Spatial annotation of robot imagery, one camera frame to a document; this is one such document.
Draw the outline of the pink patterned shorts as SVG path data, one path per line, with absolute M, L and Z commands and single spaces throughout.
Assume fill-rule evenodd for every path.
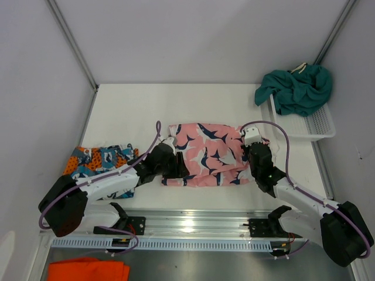
M 189 172 L 179 179 L 162 178 L 164 186 L 237 186 L 254 180 L 244 154 L 239 126 L 189 123 L 169 126 L 176 151 Z

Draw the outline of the patterned orange blue shorts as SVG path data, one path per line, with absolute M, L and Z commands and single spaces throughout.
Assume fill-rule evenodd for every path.
M 74 148 L 63 174 L 74 179 L 96 176 L 110 172 L 139 156 L 137 148 L 127 145 L 112 145 L 98 148 Z

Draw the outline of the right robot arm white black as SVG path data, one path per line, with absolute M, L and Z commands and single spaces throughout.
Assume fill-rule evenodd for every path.
M 338 203 L 292 182 L 272 162 L 268 145 L 242 145 L 258 188 L 287 203 L 270 214 L 268 231 L 274 236 L 297 234 L 321 246 L 335 264 L 346 267 L 371 254 L 374 239 L 359 211 L 346 201 Z

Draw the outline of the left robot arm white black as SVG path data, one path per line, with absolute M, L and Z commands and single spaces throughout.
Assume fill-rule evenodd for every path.
M 182 152 L 166 142 L 111 172 L 80 181 L 68 174 L 62 175 L 38 205 L 39 228 L 50 229 L 56 237 L 64 237 L 80 226 L 87 206 L 93 202 L 123 194 L 152 182 L 157 176 L 182 179 L 188 175 Z

